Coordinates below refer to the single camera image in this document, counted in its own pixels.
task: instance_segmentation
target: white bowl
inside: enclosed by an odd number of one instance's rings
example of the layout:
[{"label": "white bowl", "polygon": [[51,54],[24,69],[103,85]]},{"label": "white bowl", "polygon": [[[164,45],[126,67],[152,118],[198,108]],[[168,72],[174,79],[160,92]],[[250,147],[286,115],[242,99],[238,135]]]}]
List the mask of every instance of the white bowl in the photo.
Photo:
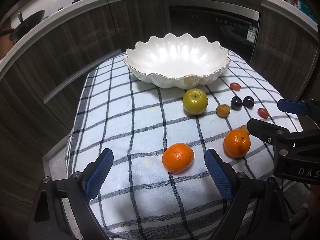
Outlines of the white bowl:
[{"label": "white bowl", "polygon": [[138,41],[135,49],[126,50],[123,61],[141,81],[160,88],[190,89],[198,84],[215,81],[230,64],[229,51],[218,41],[208,42],[201,36],[172,33],[164,38],[150,37],[147,43]]}]

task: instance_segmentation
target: frying pan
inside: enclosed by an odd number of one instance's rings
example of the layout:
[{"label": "frying pan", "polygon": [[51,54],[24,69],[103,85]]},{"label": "frying pan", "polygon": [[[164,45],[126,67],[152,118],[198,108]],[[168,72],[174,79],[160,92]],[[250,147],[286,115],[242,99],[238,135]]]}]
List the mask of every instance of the frying pan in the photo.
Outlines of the frying pan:
[{"label": "frying pan", "polygon": [[33,27],[35,27],[37,24],[39,24],[44,16],[44,10],[38,11],[25,19],[22,20],[22,14],[19,12],[18,14],[20,24],[15,29],[9,29],[5,30],[3,32],[0,32],[0,37],[11,34],[9,37],[10,41],[18,41],[20,40],[24,35],[26,35]]}]

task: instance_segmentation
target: table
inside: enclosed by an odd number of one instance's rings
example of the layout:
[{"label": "table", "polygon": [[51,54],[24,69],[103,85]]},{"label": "table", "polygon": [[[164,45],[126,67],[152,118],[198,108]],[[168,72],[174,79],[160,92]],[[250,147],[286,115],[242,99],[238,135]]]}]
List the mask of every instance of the table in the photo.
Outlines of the table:
[{"label": "table", "polygon": [[[97,220],[108,236],[127,239],[207,239],[216,230],[228,203],[221,199],[204,164],[204,152],[214,148],[236,172],[266,179],[272,174],[273,148],[250,136],[251,148],[240,159],[224,154],[224,136],[261,119],[257,110],[267,109],[266,122],[302,131],[297,116],[277,109],[281,95],[237,54],[222,76],[207,86],[204,114],[191,116],[183,110],[184,90],[160,89],[143,83],[124,65],[120,54],[88,74],[67,150],[67,171],[83,171],[104,148],[114,154],[111,168],[96,199],[90,201]],[[228,85],[237,82],[239,92]],[[216,107],[230,105],[233,96],[252,96],[252,110],[231,110],[219,118]],[[195,152],[193,164],[172,175],[162,166],[164,149],[178,142]],[[254,202],[248,206],[249,221]]]}]

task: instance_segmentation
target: yellow stain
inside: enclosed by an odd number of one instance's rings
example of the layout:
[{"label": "yellow stain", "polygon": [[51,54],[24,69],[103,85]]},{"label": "yellow stain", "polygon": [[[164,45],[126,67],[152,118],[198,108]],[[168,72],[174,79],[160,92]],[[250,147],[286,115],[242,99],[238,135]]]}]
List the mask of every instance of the yellow stain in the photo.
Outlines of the yellow stain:
[{"label": "yellow stain", "polygon": [[144,165],[148,168],[149,167],[149,160],[143,159]]}]

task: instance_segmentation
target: countertop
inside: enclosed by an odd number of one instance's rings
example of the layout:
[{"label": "countertop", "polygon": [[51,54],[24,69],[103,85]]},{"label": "countertop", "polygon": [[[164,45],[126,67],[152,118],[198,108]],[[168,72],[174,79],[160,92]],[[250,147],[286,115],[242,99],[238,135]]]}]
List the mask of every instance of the countertop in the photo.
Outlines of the countertop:
[{"label": "countertop", "polygon": [[[46,33],[79,14],[116,1],[120,0],[80,0],[43,20],[22,37],[0,62],[0,79],[14,63],[15,59],[19,58],[32,44]],[[261,5],[268,8],[271,7],[273,10],[285,15],[318,39],[317,24],[303,12],[284,0],[262,0]]]}]

